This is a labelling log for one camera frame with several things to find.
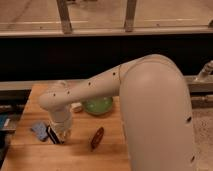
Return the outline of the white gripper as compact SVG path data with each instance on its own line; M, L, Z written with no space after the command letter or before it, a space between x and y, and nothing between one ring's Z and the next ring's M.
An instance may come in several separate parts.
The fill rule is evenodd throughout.
M57 113L53 112L50 114L50 126L53 129L54 133L54 140L56 144L63 144L64 140L57 134L64 133L65 140L68 140L71 136L71 122L72 118L69 113Z

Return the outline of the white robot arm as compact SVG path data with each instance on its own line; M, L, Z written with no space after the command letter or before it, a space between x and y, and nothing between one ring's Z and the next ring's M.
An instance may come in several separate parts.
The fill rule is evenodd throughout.
M71 128L70 104L120 98L131 171L196 171L192 105L186 80L166 56L147 55L73 87L53 84L39 97L60 141Z

